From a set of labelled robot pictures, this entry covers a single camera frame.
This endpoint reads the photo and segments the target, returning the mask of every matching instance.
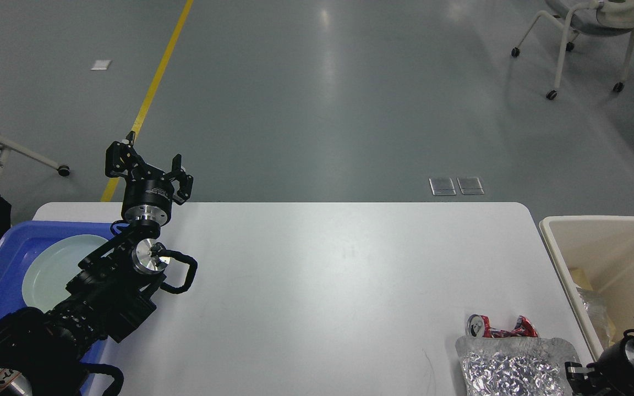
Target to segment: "crushed red can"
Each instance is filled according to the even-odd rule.
[[[471,315],[466,321],[466,334],[474,337],[507,338],[507,337],[538,337],[535,326],[525,316],[518,316],[513,330],[499,330],[490,326],[488,316]]]

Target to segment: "yellow floor line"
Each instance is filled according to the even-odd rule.
[[[148,87],[148,92],[146,92],[146,98],[143,99],[143,103],[141,104],[141,108],[139,109],[138,115],[136,115],[136,120],[134,121],[133,127],[131,130],[136,132],[136,138],[138,139],[138,135],[141,132],[141,126],[143,126],[143,121],[146,119],[146,114],[148,113],[148,109],[151,107],[151,103],[153,102],[153,97],[156,96],[156,90],[158,90],[158,86],[161,83],[161,79],[163,79],[163,74],[166,72],[166,66],[168,65],[168,61],[171,60],[171,55],[173,55],[173,50],[176,47],[176,42],[178,42],[178,37],[181,35],[181,31],[183,30],[184,21],[187,19],[187,14],[189,13],[190,8],[192,7],[193,0],[187,0],[183,12],[181,13],[181,17],[178,19],[178,23],[176,24],[176,28],[173,30],[173,35],[171,36],[171,40],[168,42],[168,46],[166,47],[165,53],[163,53],[163,58],[161,58],[161,63],[158,65],[156,69],[156,75],[153,76],[153,81],[151,81],[151,86]],[[104,193],[101,195],[102,202],[109,202],[111,198],[114,196],[114,191],[116,191],[116,186],[119,184],[119,178],[113,178],[106,183],[106,188],[104,189]]]

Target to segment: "white plate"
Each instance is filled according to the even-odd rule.
[[[76,235],[58,241],[33,260],[23,277],[21,295],[27,306],[43,312],[70,296],[65,285],[78,273],[78,263],[106,239],[98,235]]]

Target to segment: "aluminum foil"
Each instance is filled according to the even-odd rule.
[[[468,396],[571,396],[565,361],[578,361],[561,338],[476,338],[456,340]]]

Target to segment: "blue tray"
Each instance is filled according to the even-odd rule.
[[[63,221],[26,221],[4,234],[0,241],[0,318],[26,306],[21,284],[33,260],[53,243],[81,234],[99,235],[107,240],[113,236],[109,224]],[[98,363],[103,348],[104,341],[97,341],[81,360]]]

